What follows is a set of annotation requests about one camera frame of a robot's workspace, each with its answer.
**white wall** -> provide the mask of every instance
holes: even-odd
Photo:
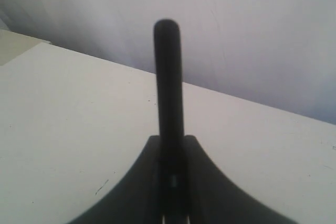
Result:
[[[13,30],[147,71],[182,30],[184,80],[336,124],[336,0],[2,0]]]

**white table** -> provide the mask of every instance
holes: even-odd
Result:
[[[158,133],[155,75],[45,43],[0,67],[0,92],[0,223],[70,221]],[[299,223],[336,223],[336,126],[183,92],[186,134],[233,182]]]

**gray wall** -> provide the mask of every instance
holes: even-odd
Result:
[[[13,31],[153,71],[152,26],[182,30],[184,80],[336,123],[336,0],[1,0]]]

